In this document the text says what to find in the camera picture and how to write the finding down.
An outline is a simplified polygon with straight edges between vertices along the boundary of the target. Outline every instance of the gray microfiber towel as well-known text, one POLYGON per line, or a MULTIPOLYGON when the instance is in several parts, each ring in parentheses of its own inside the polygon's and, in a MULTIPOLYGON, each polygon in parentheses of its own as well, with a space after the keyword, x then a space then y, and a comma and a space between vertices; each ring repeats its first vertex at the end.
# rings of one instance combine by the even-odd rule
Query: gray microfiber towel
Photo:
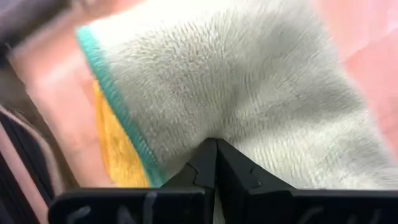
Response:
POLYGON ((206 138, 296 188, 398 187, 306 0, 148 0, 77 36, 154 187, 206 138))

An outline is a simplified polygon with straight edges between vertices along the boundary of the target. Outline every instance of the microfiber towel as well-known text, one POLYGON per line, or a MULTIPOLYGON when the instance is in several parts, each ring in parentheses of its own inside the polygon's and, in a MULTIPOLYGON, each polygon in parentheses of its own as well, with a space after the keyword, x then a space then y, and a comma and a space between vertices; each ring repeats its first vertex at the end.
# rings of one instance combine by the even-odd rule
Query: microfiber towel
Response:
POLYGON ((117 187, 148 187, 134 146, 95 82, 95 114, 99 145, 105 170, 117 187))
POLYGON ((148 0, 77 33, 153 187, 223 138, 300 189, 398 170, 306 0, 148 0))

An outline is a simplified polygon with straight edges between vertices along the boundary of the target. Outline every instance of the teal towel edge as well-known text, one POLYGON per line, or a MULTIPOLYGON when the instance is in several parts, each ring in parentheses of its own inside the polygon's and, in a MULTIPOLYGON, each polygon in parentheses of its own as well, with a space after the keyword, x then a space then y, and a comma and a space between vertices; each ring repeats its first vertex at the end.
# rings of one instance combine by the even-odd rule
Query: teal towel edge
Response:
POLYGON ((88 61, 91 71, 98 80, 105 98, 107 99, 111 109, 114 111, 117 119, 121 123, 124 131, 130 138, 132 145, 141 158, 144 172, 151 187, 160 187, 165 183, 165 175, 159 168, 159 163, 147 145, 144 135, 141 133, 138 125, 130 119, 127 106, 121 103, 121 94, 113 80, 110 79, 110 70, 104 56, 100 43, 96 40, 90 31, 89 26, 81 27, 76 32, 78 44, 82 49, 88 61))

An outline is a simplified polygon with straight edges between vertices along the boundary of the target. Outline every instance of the black plastic tool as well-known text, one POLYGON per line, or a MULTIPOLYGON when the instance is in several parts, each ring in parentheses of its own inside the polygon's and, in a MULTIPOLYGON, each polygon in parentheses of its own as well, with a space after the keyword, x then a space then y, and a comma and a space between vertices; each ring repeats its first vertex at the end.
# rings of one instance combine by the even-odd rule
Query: black plastic tool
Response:
POLYGON ((49 223, 212 223, 216 143, 205 141, 198 150, 159 189, 81 189, 65 193, 51 204, 49 223))
POLYGON ((215 177, 226 224, 398 223, 398 192, 295 189, 222 139, 204 141, 162 188, 66 193, 49 222, 212 223, 215 177))

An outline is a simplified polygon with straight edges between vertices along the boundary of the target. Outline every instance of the yellow towel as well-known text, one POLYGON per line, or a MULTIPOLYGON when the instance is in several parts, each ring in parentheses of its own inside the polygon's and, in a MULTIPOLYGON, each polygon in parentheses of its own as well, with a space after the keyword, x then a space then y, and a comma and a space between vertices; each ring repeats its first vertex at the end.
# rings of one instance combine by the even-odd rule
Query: yellow towel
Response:
POLYGON ((137 152, 96 82, 94 93, 96 126, 108 175, 118 187, 148 187, 137 152))

